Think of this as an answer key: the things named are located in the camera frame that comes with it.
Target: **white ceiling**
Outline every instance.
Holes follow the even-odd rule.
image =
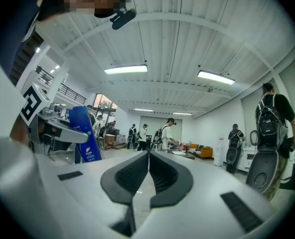
[[[71,73],[124,110],[200,115],[247,89],[295,46],[295,27],[275,0],[132,0],[127,7],[138,15],[117,31],[109,19],[75,13],[37,26],[70,59]],[[134,64],[147,64],[147,73],[104,72]],[[236,83],[198,78],[200,69]]]

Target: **black logo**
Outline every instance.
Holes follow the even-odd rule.
[[[31,86],[23,97],[27,100],[25,106],[22,108],[21,112],[26,120],[29,120],[38,106],[41,104],[41,99]]]

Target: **person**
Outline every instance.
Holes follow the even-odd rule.
[[[161,127],[162,130],[162,145],[161,145],[161,150],[162,151],[167,151],[167,145],[169,141],[172,141],[174,145],[179,146],[179,142],[173,139],[172,131],[171,131],[171,126],[174,125],[174,119],[169,118],[167,119],[167,122],[164,126]]]
[[[138,151],[140,150],[145,150],[146,145],[147,145],[147,130],[148,130],[148,125],[144,124],[142,129],[139,132],[139,147]]]
[[[230,131],[230,133],[228,135],[228,139],[230,140],[233,137],[239,137],[239,140],[242,139],[242,141],[245,141],[245,139],[246,139],[243,132],[238,130],[238,125],[237,124],[233,124],[233,129],[232,129],[232,131]],[[236,150],[236,159],[235,159],[234,163],[233,164],[227,164],[227,166],[226,166],[226,171],[227,172],[229,172],[231,174],[235,174],[236,168],[237,168],[237,165],[238,165],[238,161],[239,161],[239,158],[241,156],[241,152],[242,152],[242,146],[239,145],[239,147]]]
[[[71,11],[91,13],[98,18],[115,14],[126,0],[2,0],[4,13],[0,18],[0,66],[10,76],[16,55],[32,36],[37,23],[43,23]],[[25,145],[27,129],[18,116],[11,138]]]
[[[295,148],[295,113],[288,99],[284,95],[276,94],[274,86],[271,83],[263,84],[263,96],[264,96],[262,99],[263,104],[272,105],[273,99],[274,99],[274,107],[279,115],[279,120],[281,121],[281,124],[283,126],[286,126],[286,120],[288,120],[290,124],[292,125],[293,146]],[[260,116],[260,107],[259,107],[260,103],[257,105],[256,111],[255,111],[256,124],[258,124],[259,122],[258,120]],[[270,201],[273,198],[273,196],[275,195],[275,192],[279,188],[282,174],[287,165],[289,152],[290,152],[290,148],[287,147],[287,144],[286,144],[287,138],[288,136],[286,134],[283,142],[278,148],[279,166],[275,174],[275,180],[273,181],[273,185],[271,185],[269,189],[263,194],[268,201]]]
[[[102,115],[97,116],[97,121],[94,123],[92,127],[95,137],[99,136],[100,129],[104,125],[102,119],[103,119]]]
[[[128,137],[128,149],[130,148],[130,143],[133,144],[133,149],[136,148],[136,137],[137,137],[137,129],[136,125],[133,124],[129,129],[129,137]]]

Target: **railing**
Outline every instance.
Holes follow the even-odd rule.
[[[36,72],[38,73],[38,80],[43,82],[44,84],[51,86],[53,83],[53,77],[48,74],[46,71],[44,71],[41,67],[37,67]],[[73,91],[71,88],[67,87],[64,84],[60,84],[60,87],[58,89],[58,92],[64,94],[65,96],[75,100],[76,102],[79,102],[81,104],[84,104],[86,101],[86,98],[82,95],[78,94],[77,92]]]

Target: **ceiling light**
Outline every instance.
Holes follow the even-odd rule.
[[[206,71],[199,71],[198,77],[200,78],[205,78],[205,79],[209,79],[209,80],[213,80],[213,81],[218,81],[218,82],[222,82],[222,83],[226,83],[229,85],[233,85],[235,83],[235,80],[225,77],[223,75],[219,75],[219,74],[215,74],[215,73],[211,73],[211,72],[206,72]]]
[[[141,73],[141,72],[147,72],[148,67],[146,65],[124,66],[124,67],[106,69],[104,71],[106,72],[106,74]]]
[[[175,114],[175,115],[193,115],[193,114],[190,114],[190,113],[173,113],[173,114]]]
[[[135,111],[140,111],[140,112],[150,112],[152,113],[153,110],[149,110],[149,109],[140,109],[140,108],[134,108]]]

